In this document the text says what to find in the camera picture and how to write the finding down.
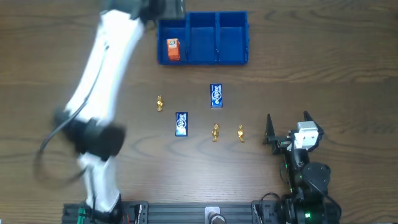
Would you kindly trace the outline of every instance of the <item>blue plastic bin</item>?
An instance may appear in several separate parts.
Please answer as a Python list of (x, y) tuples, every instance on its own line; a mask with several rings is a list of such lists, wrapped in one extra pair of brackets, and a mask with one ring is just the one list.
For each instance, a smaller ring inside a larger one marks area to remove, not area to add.
[[(243, 65), (249, 59), (247, 12), (189, 12), (185, 20), (159, 21), (162, 65)], [(181, 60), (170, 61), (167, 39), (180, 41)]]

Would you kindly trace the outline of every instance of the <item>white logo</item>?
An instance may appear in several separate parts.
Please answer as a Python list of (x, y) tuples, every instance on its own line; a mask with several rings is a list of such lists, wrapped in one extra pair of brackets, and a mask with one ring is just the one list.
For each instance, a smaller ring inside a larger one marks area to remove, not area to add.
[(180, 114), (180, 117), (177, 120), (177, 129), (179, 133), (185, 134), (186, 133), (185, 127), (187, 127), (187, 114)]
[(214, 86), (214, 91), (211, 93), (211, 97), (215, 100), (215, 103), (220, 103), (221, 99), (221, 85)]

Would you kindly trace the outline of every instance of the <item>wood grain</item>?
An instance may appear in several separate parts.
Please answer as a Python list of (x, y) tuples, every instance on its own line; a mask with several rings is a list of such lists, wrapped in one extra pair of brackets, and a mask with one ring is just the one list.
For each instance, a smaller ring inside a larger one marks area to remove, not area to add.
[[(0, 1), (0, 219), (60, 223), (63, 203), (85, 198), (60, 136), (45, 155), (49, 180), (32, 161), (58, 106), (73, 94), (95, 37), (97, 0)], [(163, 67), (148, 30), (129, 64), (116, 122), (128, 127), (118, 157), (124, 200), (250, 202), (288, 193), (283, 158), (261, 142), (270, 113), (285, 134), (308, 110), (326, 131), (310, 159), (331, 169), (330, 195), (342, 223), (398, 222), (398, 1), (201, 0), (190, 11), (249, 12), (243, 67)], [(209, 109), (210, 83), (224, 108)], [(155, 100), (164, 97), (158, 113)], [(188, 111), (189, 137), (174, 137), (174, 113)], [(220, 141), (211, 141), (213, 123)], [(246, 143), (236, 132), (243, 124)]]

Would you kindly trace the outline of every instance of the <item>wooden table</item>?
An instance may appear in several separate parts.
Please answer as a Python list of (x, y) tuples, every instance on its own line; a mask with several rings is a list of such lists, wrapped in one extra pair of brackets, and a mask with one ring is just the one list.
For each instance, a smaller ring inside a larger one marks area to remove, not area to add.
[[(85, 199), (61, 136), (32, 161), (56, 107), (73, 94), (95, 37), (98, 0), (0, 1), (0, 219), (60, 223), (64, 203)], [(148, 27), (129, 64), (116, 122), (128, 127), (118, 156), (124, 200), (250, 202), (289, 193), (282, 156), (261, 142), (270, 113), (286, 134), (308, 110), (326, 131), (311, 161), (331, 167), (330, 195), (342, 223), (398, 222), (398, 2), (396, 0), (201, 0), (189, 11), (249, 13), (247, 66), (164, 67)], [(209, 107), (222, 83), (224, 108)], [(156, 110), (162, 95), (164, 111)], [(174, 114), (189, 112), (189, 137), (174, 136)], [(211, 141), (213, 123), (220, 141)], [(246, 143), (236, 135), (244, 126)]]

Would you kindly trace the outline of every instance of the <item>gold wrapped candy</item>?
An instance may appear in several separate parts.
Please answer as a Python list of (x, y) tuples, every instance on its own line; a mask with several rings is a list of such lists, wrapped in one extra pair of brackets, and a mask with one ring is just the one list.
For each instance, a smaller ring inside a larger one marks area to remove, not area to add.
[(163, 110), (163, 100), (162, 96), (157, 97), (157, 111), (162, 111)]
[(213, 137), (214, 137), (214, 139), (213, 139), (213, 142), (218, 142), (218, 135), (219, 135), (219, 132), (218, 132), (218, 130), (219, 130), (219, 126), (218, 126), (218, 124), (214, 124), (214, 129), (213, 129), (213, 131), (211, 132), (211, 134), (213, 135)]
[(238, 137), (239, 137), (239, 140), (241, 140), (241, 142), (244, 143), (244, 140), (243, 140), (243, 125), (242, 124), (239, 125)]

